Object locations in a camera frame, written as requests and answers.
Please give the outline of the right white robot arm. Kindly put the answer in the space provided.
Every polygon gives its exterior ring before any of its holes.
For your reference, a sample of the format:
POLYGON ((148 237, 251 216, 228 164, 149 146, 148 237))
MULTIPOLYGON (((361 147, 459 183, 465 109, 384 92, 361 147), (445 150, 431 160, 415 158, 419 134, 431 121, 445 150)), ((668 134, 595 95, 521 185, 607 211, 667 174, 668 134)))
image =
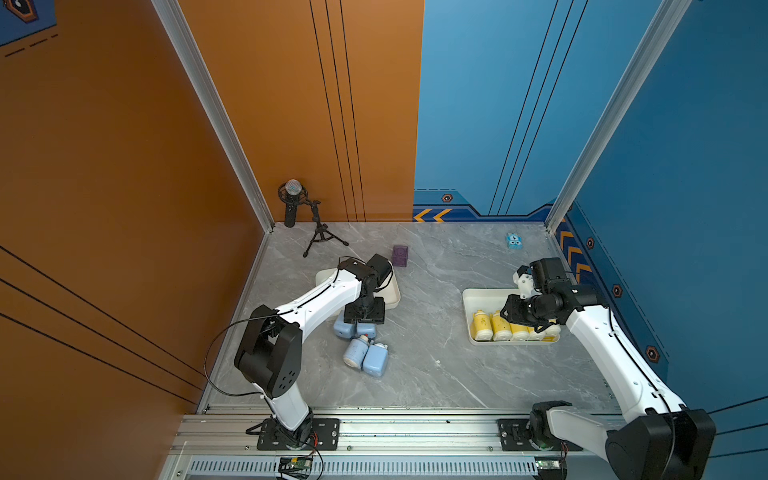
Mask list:
POLYGON ((625 338, 609 307, 543 294, 511 294, 503 318, 537 330, 551 321, 567 327, 586 348, 621 409, 621 423, 600 420, 565 401, 539 402, 529 416, 529 438, 539 450, 566 442, 605 460, 619 479, 700 479, 716 426, 691 410, 625 338))

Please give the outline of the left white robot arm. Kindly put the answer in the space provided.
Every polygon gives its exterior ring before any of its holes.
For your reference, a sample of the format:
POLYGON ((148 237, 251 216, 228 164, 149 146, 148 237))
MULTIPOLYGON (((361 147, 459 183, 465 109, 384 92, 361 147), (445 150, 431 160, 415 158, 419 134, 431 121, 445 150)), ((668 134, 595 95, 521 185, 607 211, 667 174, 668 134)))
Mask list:
POLYGON ((392 276, 392 272, 362 275, 338 268, 297 299, 276 309, 262 305, 247 319, 234 366, 264 397, 287 447, 312 445, 313 412, 297 385, 304 341, 338 312, 354 323, 381 324, 386 303, 377 291, 387 288, 392 276))

